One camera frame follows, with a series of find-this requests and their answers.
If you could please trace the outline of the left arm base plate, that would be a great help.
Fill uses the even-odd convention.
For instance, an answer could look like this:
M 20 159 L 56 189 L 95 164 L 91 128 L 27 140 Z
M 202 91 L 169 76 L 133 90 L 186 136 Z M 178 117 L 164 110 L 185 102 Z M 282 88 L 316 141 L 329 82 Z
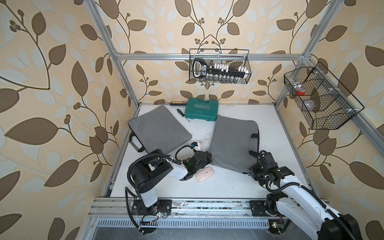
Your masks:
M 172 211 L 172 200 L 158 200 L 154 205 L 146 207 L 143 200 L 134 200 L 132 206 L 133 215 L 145 216 L 161 214 L 169 216 Z

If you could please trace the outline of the grey laptop bag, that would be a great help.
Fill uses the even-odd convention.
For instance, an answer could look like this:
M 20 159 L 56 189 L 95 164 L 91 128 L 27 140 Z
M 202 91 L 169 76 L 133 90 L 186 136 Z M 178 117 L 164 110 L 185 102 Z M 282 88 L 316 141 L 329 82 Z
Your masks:
M 217 117 L 209 147 L 212 165 L 248 174 L 257 163 L 259 147 L 260 133 L 255 121 Z
M 139 153 L 160 149 L 169 154 L 192 139 L 192 135 L 165 106 L 129 121 L 129 128 L 129 143 Z

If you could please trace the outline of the pink computer mouse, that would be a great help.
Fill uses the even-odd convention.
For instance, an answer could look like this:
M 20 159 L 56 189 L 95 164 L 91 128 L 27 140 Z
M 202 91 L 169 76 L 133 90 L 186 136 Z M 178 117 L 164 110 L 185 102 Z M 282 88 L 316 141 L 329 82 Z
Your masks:
M 215 174 L 215 171 L 212 167 L 206 167 L 196 173 L 195 178 L 198 183 L 202 183 L 207 179 L 211 178 Z

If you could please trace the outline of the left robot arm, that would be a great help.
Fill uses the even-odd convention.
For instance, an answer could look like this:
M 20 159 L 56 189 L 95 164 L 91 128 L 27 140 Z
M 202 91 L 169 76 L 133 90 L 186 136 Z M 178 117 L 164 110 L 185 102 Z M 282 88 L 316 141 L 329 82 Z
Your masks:
M 186 145 L 181 149 L 190 148 L 194 155 L 186 160 L 179 160 L 178 153 L 172 158 L 157 149 L 135 160 L 128 168 L 127 179 L 133 190 L 125 187 L 126 197 L 141 200 L 146 208 L 158 205 L 155 186 L 165 177 L 179 181 L 187 181 L 195 177 L 213 162 L 213 155 L 207 151 L 198 151 L 194 145 Z

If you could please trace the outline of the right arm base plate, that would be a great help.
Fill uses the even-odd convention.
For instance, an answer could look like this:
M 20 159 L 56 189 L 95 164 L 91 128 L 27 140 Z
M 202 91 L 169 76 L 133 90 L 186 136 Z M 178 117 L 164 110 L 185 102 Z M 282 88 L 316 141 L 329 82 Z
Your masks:
M 271 218 L 280 218 L 287 219 L 288 217 L 282 215 L 277 210 L 277 201 L 271 200 L 252 200 L 249 202 L 249 207 L 252 212 L 253 217 L 271 217 Z

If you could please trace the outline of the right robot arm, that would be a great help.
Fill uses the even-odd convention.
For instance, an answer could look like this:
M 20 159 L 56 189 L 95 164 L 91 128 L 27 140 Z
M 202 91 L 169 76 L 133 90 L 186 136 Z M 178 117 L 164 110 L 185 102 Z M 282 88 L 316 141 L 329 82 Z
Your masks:
M 265 209 L 270 216 L 283 215 L 312 240 L 360 240 L 359 224 L 343 215 L 307 188 L 287 167 L 279 167 L 271 153 L 250 151 L 257 159 L 251 177 L 269 193 Z

